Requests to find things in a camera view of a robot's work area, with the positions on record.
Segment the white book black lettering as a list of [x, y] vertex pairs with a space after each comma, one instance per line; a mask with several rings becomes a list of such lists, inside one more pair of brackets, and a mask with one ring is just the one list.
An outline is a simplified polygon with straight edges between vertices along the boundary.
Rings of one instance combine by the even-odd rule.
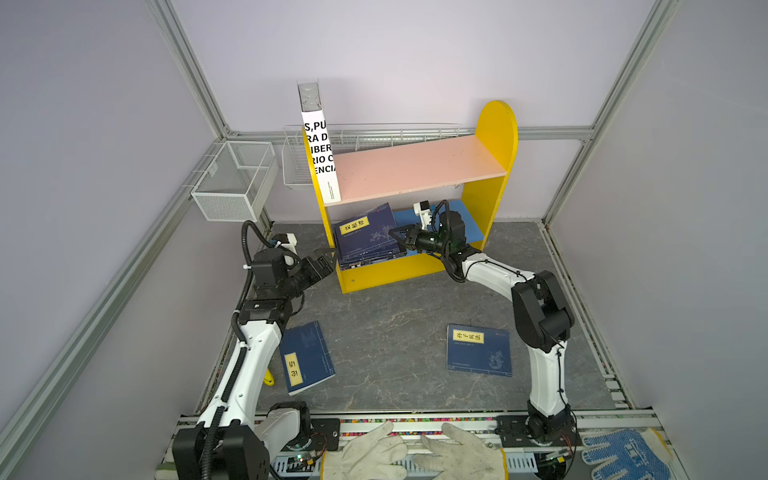
[[342, 197], [319, 84], [317, 82], [299, 83], [297, 89], [303, 131], [309, 147], [310, 170], [315, 175], [323, 202], [339, 203]]

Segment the blue booklet yellow label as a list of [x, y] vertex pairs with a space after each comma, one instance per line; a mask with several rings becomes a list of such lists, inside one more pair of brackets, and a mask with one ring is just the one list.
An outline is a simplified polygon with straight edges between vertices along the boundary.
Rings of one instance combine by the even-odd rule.
[[507, 330], [460, 324], [447, 326], [446, 368], [492, 376], [513, 375]]
[[359, 268], [379, 262], [397, 259], [406, 255], [406, 249], [397, 242], [381, 245], [376, 249], [370, 249], [363, 253], [351, 254], [342, 257], [339, 265], [342, 270]]
[[290, 396], [296, 396], [336, 374], [317, 321], [286, 329], [279, 351]]

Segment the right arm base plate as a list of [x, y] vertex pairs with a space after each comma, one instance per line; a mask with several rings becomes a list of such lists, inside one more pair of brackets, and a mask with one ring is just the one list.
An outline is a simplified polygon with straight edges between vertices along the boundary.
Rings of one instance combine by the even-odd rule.
[[581, 437], [574, 417], [561, 412], [548, 418], [538, 415], [500, 415], [494, 433], [505, 448], [577, 447]]

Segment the black book antler cover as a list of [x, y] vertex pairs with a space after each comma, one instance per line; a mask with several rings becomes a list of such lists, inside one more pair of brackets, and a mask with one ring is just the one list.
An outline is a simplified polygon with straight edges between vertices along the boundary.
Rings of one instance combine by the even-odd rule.
[[404, 251], [380, 252], [375, 255], [361, 256], [357, 258], [342, 258], [339, 260], [339, 265], [342, 271], [346, 271], [403, 258], [405, 256], [406, 253]]

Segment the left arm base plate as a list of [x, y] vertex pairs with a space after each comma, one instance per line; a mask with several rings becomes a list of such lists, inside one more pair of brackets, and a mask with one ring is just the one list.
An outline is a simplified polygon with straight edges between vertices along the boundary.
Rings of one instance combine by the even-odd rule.
[[284, 447], [284, 451], [336, 451], [341, 440], [341, 420], [339, 418], [315, 418], [310, 421], [306, 435]]

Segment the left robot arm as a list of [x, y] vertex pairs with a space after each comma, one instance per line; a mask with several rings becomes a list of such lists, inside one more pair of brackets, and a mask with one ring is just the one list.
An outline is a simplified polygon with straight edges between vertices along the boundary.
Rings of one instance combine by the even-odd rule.
[[270, 361], [297, 311], [296, 299], [336, 270], [336, 252], [320, 247], [298, 256], [280, 240], [267, 239], [251, 220], [241, 227], [246, 279], [230, 318], [236, 343], [221, 381], [196, 424], [180, 430], [171, 445], [181, 479], [267, 479], [286, 447], [312, 441], [303, 401], [273, 405], [256, 421], [256, 406]]

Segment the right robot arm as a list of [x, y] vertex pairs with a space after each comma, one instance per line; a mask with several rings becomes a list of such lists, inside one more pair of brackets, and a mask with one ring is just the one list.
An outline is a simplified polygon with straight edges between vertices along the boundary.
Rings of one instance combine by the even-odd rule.
[[419, 202], [414, 210], [418, 224], [389, 231], [401, 247], [440, 260], [455, 282], [480, 284], [512, 303], [515, 330], [527, 346], [531, 369], [528, 416], [518, 432], [542, 446], [557, 440], [576, 445], [578, 424], [565, 392], [564, 368], [575, 320], [555, 274], [513, 268], [470, 245], [461, 214], [446, 200], [434, 209]]

